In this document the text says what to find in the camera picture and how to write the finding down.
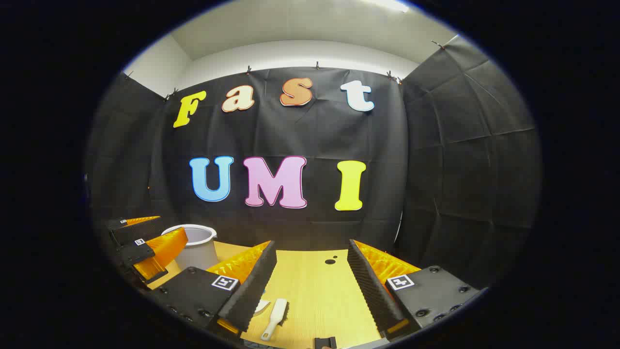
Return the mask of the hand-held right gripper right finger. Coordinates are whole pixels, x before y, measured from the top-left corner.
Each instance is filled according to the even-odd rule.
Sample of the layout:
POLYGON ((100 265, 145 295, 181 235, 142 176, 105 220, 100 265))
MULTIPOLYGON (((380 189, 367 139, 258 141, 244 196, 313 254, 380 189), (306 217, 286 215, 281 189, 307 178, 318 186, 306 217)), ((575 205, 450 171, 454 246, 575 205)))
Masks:
POLYGON ((388 341, 451 317, 481 293, 443 267, 414 267, 361 241, 349 241, 347 261, 379 333, 388 341))

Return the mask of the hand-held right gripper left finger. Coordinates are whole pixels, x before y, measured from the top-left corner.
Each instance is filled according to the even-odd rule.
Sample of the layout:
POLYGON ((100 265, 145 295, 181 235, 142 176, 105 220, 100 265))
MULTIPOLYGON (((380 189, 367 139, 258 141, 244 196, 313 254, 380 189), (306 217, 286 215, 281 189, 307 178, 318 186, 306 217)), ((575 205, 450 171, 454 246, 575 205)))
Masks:
POLYGON ((276 243, 266 241, 207 270, 188 267, 148 300, 197 331, 240 342, 276 264, 276 243))

